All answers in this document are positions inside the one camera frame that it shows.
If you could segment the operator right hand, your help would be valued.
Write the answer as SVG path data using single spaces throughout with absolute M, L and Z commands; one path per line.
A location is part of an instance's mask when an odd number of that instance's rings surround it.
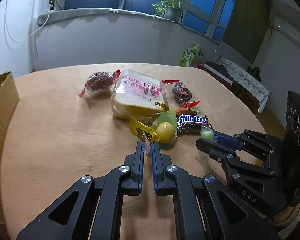
M 288 206 L 273 217 L 267 218 L 267 223 L 275 228 L 289 226 L 298 216 L 300 203 L 296 207 Z

